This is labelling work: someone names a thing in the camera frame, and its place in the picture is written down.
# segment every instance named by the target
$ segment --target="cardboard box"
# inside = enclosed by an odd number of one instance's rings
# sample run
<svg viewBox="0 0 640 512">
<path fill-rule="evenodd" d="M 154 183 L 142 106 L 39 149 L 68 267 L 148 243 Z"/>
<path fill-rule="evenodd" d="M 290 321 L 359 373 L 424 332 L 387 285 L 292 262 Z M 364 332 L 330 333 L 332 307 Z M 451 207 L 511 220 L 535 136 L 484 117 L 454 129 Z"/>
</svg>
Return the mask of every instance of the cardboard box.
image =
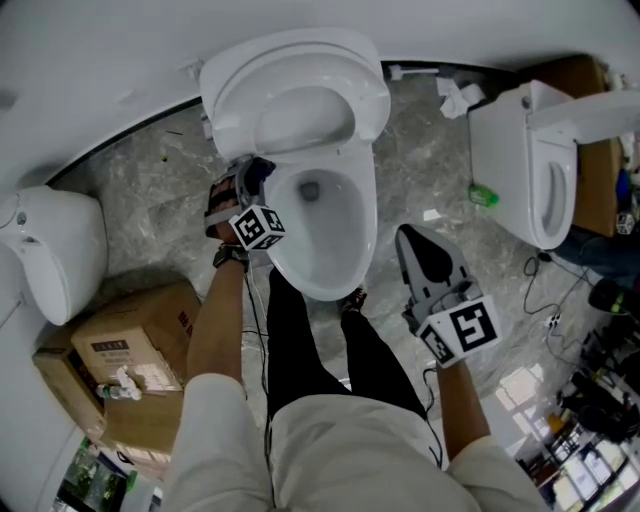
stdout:
<svg viewBox="0 0 640 512">
<path fill-rule="evenodd" d="M 107 400 L 105 436 L 145 476 L 162 479 L 180 427 L 182 393 Z"/>
<path fill-rule="evenodd" d="M 71 341 L 100 384 L 127 373 L 147 393 L 179 391 L 200 303 L 188 282 L 130 295 L 83 323 Z"/>
<path fill-rule="evenodd" d="M 104 402 L 95 394 L 97 383 L 71 344 L 78 322 L 67 324 L 33 355 L 42 378 L 69 416 L 94 443 L 106 428 Z"/>
<path fill-rule="evenodd" d="M 547 62 L 521 73 L 527 80 L 540 80 L 574 98 L 607 91 L 604 69 L 588 55 Z M 604 236 L 615 235 L 616 183 L 622 166 L 623 153 L 618 139 L 578 146 L 575 226 Z"/>
</svg>

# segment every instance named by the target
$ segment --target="black pants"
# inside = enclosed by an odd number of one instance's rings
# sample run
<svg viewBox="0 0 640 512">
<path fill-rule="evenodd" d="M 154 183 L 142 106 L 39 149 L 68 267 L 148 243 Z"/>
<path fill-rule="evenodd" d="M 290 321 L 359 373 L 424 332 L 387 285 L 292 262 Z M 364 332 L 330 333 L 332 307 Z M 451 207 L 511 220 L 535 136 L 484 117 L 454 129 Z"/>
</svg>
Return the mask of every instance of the black pants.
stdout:
<svg viewBox="0 0 640 512">
<path fill-rule="evenodd" d="M 271 272 L 269 282 L 269 416 L 304 396 L 353 394 L 426 417 L 409 377 L 364 316 L 353 311 L 342 315 L 349 391 L 320 363 L 302 294 L 277 270 Z"/>
</svg>

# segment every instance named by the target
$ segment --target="green bottle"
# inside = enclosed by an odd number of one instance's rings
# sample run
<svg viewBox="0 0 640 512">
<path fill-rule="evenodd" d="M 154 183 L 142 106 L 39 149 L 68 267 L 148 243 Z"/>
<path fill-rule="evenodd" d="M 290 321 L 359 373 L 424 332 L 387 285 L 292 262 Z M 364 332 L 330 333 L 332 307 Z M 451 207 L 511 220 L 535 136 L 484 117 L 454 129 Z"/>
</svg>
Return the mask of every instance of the green bottle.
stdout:
<svg viewBox="0 0 640 512">
<path fill-rule="evenodd" d="M 469 185 L 469 201 L 485 208 L 493 208 L 500 202 L 500 197 L 493 190 L 482 185 Z"/>
</svg>

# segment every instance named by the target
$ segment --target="white toilet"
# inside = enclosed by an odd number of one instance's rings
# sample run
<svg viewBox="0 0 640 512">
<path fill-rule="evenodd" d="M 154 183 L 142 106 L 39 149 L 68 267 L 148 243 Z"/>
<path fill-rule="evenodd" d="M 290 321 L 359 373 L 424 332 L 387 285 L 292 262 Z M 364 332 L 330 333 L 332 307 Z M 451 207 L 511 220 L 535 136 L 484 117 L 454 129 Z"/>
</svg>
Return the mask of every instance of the white toilet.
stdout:
<svg viewBox="0 0 640 512">
<path fill-rule="evenodd" d="M 640 92 L 573 99 L 533 81 L 469 114 L 473 181 L 500 200 L 489 209 L 541 249 L 566 238 L 576 199 L 577 144 L 640 130 Z"/>
<path fill-rule="evenodd" d="M 277 165 L 265 199 L 287 235 L 268 251 L 273 264 L 309 297 L 348 295 L 375 249 L 371 144 L 390 108 L 373 43 L 333 28 L 271 34 L 216 55 L 200 89 L 223 158 Z M 312 198 L 301 192 L 309 184 Z"/>
<path fill-rule="evenodd" d="M 31 293 L 63 325 L 98 290 L 107 269 L 100 203 L 47 186 L 20 190 L 0 206 L 0 242 L 22 261 Z"/>
</svg>

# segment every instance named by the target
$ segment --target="shoe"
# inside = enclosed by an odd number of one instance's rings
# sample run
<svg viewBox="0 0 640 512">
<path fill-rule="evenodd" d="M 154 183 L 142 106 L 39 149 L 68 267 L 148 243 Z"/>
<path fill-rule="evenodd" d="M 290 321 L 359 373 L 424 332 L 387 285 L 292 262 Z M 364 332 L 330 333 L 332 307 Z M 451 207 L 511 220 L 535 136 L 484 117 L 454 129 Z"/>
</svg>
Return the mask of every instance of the shoe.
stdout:
<svg viewBox="0 0 640 512">
<path fill-rule="evenodd" d="M 339 302 L 340 314 L 344 314 L 347 311 L 356 311 L 360 313 L 364 304 L 364 299 L 367 298 L 367 290 L 365 283 L 362 283 L 349 295 Z"/>
</svg>

